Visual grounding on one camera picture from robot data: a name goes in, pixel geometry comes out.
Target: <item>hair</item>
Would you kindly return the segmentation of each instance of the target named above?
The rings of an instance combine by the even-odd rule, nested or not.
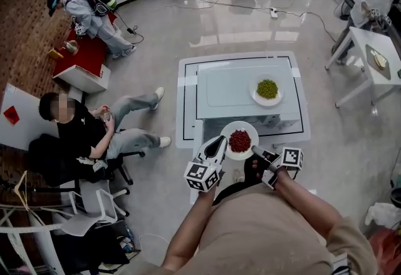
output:
[[[40,98],[39,102],[39,114],[45,119],[52,121],[56,119],[51,112],[51,104],[58,100],[58,94],[55,92],[45,93],[42,98]]]

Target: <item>red envelope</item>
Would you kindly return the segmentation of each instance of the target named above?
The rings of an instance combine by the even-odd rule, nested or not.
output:
[[[17,114],[17,111],[15,110],[14,106],[11,106],[4,112],[4,116],[13,124],[15,125],[17,122],[19,122],[19,117]]]

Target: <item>glossy floor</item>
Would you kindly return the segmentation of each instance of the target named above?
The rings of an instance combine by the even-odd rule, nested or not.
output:
[[[346,22],[336,19],[333,0],[218,0],[254,8],[319,14],[337,39]],[[183,58],[245,51],[291,50],[299,64],[308,101],[311,140],[302,142],[304,169],[297,180],[334,205],[343,215],[361,223],[370,205],[388,191],[392,162],[400,145],[400,95],[394,93],[376,108],[370,93],[340,109],[335,100],[364,79],[358,68],[324,68],[333,41],[318,16],[213,5],[196,0],[138,0],[119,10],[130,26],[145,36],[127,58],[110,61],[108,90],[88,98],[88,107],[110,105],[122,95],[151,93],[165,87],[156,112],[129,114],[123,128],[139,127],[173,138],[169,148],[148,150],[145,158],[129,157],[125,164],[134,180],[131,194],[122,197],[130,211],[127,222],[136,237],[156,234],[171,240],[190,209],[183,173],[192,151],[175,147],[175,101],[178,63]],[[224,185],[241,163],[226,160]],[[121,178],[113,186],[125,186]],[[141,238],[141,258],[161,263],[167,244],[159,237]]]

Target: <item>man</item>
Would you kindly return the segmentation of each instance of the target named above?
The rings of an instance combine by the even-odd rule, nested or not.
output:
[[[141,274],[329,275],[330,253],[346,253],[350,274],[376,275],[372,248],[359,230],[298,185],[283,167],[277,171],[275,191],[260,183],[246,188],[249,171],[254,176],[248,185],[260,179],[255,171],[262,162],[247,160],[245,181],[231,185],[215,201],[216,187],[199,192],[162,268],[147,267]],[[242,190],[233,193],[233,188]],[[326,239],[326,247],[316,232]]]
[[[351,10],[351,15],[348,19],[348,24],[344,31],[341,33],[337,42],[331,49],[331,55],[338,49],[338,47],[342,44],[343,40],[350,32],[350,27],[357,27],[363,30],[370,30],[372,27],[372,23],[374,23],[374,19],[372,19],[371,11],[372,9],[378,9],[381,16],[386,16],[390,11],[392,0],[354,0],[355,5]],[[348,50],[353,47],[353,43],[350,43],[346,50],[342,52],[340,57],[338,58],[339,65],[345,65],[346,63],[346,54]]]
[[[137,47],[121,37],[121,31],[116,31],[108,16],[99,17],[86,0],[48,0],[49,15],[64,8],[65,11],[76,17],[81,24],[81,35],[87,34],[90,38],[98,36],[106,44],[113,59],[126,57],[137,50]]]
[[[144,147],[170,145],[170,137],[160,138],[141,129],[117,132],[126,114],[144,108],[156,110],[163,95],[164,88],[160,87],[151,95],[124,96],[110,108],[102,106],[89,112],[85,105],[65,94],[47,93],[40,99],[39,113],[43,119],[57,123],[60,139],[72,156],[113,159]]]

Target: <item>plate of green peas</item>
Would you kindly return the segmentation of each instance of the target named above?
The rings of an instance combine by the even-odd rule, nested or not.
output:
[[[261,106],[275,106],[284,97],[279,80],[269,74],[261,73],[249,83],[249,92],[253,100]]]

